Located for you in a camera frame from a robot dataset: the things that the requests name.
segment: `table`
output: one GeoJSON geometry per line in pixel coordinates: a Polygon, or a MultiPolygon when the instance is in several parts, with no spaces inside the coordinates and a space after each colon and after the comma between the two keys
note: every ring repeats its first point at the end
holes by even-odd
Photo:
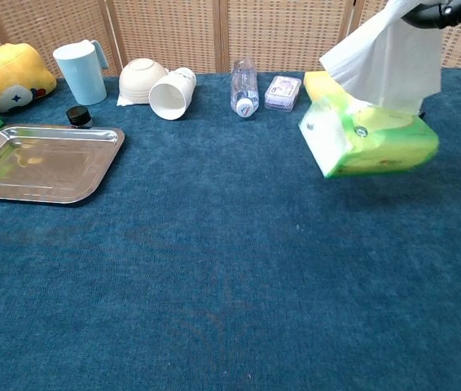
{"type": "MultiPolygon", "coordinates": [[[[164,121],[106,79],[90,112],[126,140],[100,188],[0,202],[0,389],[461,390],[461,69],[442,80],[433,160],[324,179],[304,91],[243,120],[230,75],[199,75],[164,121]]],[[[59,81],[2,119],[73,104],[59,81]]]]}

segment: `stainless steel tray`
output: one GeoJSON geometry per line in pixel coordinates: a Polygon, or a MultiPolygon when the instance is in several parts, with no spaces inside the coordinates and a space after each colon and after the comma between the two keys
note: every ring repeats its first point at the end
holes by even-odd
{"type": "Polygon", "coordinates": [[[0,129],[0,200],[71,204],[92,194],[108,171],[124,132],[55,125],[0,129]]]}

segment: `bottle cap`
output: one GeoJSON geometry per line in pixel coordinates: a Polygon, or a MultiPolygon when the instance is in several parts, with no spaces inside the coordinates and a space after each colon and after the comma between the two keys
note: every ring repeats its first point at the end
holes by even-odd
{"type": "Polygon", "coordinates": [[[247,118],[254,112],[254,104],[250,98],[242,98],[236,103],[236,112],[239,116],[247,118]]]}
{"type": "Polygon", "coordinates": [[[91,126],[91,115],[86,106],[73,106],[66,111],[66,115],[73,126],[91,126]]]}

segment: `yellow plush toy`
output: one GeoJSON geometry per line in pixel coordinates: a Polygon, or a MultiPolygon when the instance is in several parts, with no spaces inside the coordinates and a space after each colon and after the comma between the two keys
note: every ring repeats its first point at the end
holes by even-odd
{"type": "Polygon", "coordinates": [[[55,76],[27,43],[0,46],[0,112],[25,106],[55,89],[55,76]]]}

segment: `plush toy eye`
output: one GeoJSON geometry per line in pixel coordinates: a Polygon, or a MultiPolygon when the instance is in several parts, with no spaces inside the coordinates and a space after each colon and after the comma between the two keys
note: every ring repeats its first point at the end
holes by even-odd
{"type": "Polygon", "coordinates": [[[33,100],[32,91],[23,86],[11,86],[0,94],[0,112],[7,112],[16,106],[24,106],[33,100]]]}

